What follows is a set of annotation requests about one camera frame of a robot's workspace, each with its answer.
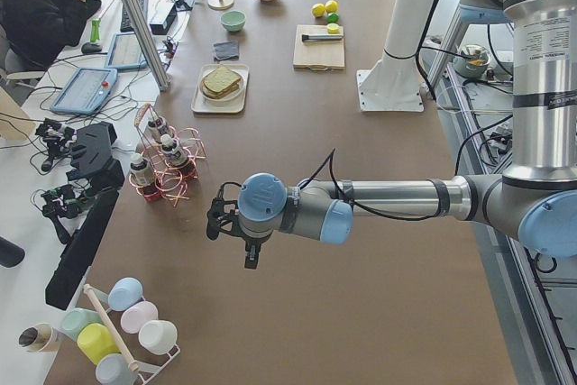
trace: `paper cup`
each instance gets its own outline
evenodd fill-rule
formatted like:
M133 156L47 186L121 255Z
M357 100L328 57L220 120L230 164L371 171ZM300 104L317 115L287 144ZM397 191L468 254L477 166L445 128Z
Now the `paper cup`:
M63 333L50 324L37 324L38 337L34 343L26 346L26 352L56 352L62 343Z
M82 330L90 324L102 324L96 311L85 308L72 308L60 322L62 332L75 342Z
M76 343L94 365L98 365L110 353L120 352L108 328L102 324L90 324L85 327L78 335Z
M114 311L125 311L142 299L142 284L133 277L116 282L108 294L108 305Z
M177 328L168 320L151 320L138 333L138 341L144 349L155 355L163 355L177 343Z
M120 353L105 356L96 367L96 380L102 385L133 385L137 377Z
M141 301L123 312L120 317L120 326L128 334L138 333L142 326L159 318L159 310L149 301Z

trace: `black cylinder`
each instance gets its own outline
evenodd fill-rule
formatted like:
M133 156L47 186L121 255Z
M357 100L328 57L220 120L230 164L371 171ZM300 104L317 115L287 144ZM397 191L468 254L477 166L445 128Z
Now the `black cylinder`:
M24 250L0 236L0 265L12 268L24 258Z

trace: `blue joint cap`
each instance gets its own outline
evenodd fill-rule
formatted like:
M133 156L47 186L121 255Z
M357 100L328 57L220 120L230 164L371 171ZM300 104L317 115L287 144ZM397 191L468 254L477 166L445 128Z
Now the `blue joint cap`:
M500 9L478 8L460 4L459 14L463 23L501 24L511 22Z
M251 221L264 222L277 216L287 202L287 189L270 173L257 173L246 179L238 197L240 213Z
M353 227L353 209L342 200L333 200L321 227L321 243L344 243Z
M564 191L538 202L521 220L518 240L551 257L577 255L577 191Z

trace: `black box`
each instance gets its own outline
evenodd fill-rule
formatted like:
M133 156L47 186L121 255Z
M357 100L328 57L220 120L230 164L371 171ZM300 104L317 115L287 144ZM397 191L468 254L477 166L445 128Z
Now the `black box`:
M157 6L154 16L149 21L153 35L166 35L177 18L177 8L173 3L162 3Z

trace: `black jacket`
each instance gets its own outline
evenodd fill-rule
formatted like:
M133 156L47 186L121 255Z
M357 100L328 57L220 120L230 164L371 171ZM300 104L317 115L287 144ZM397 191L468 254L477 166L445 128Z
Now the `black jacket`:
M2 25L12 50L47 69L67 45L78 45L100 0L3 0Z

